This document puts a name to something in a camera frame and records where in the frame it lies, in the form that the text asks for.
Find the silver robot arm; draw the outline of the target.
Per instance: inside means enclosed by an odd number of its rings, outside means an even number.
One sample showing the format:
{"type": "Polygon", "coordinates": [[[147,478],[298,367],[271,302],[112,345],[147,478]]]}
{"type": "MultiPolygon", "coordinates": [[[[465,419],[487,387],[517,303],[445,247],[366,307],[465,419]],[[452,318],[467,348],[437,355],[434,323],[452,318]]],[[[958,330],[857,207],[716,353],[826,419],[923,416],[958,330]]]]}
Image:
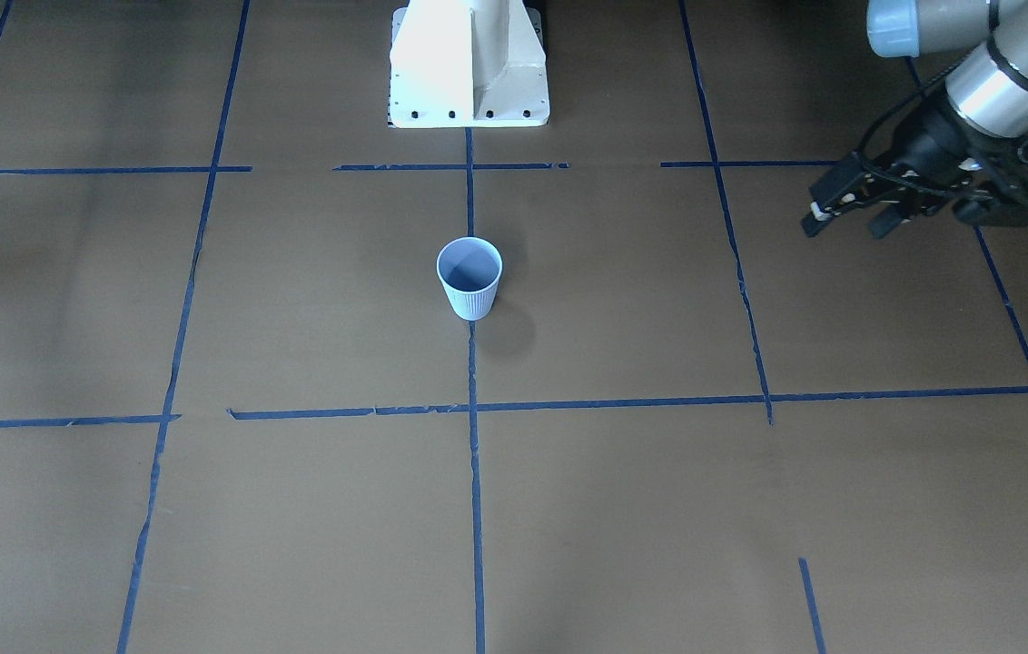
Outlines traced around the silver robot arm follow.
{"type": "Polygon", "coordinates": [[[961,58],[875,121],[810,186],[802,232],[882,204],[875,239],[953,207],[968,226],[1028,226],[1028,1],[871,1],[865,29],[880,57],[961,58]],[[886,149],[868,142],[895,121],[886,149]]]}

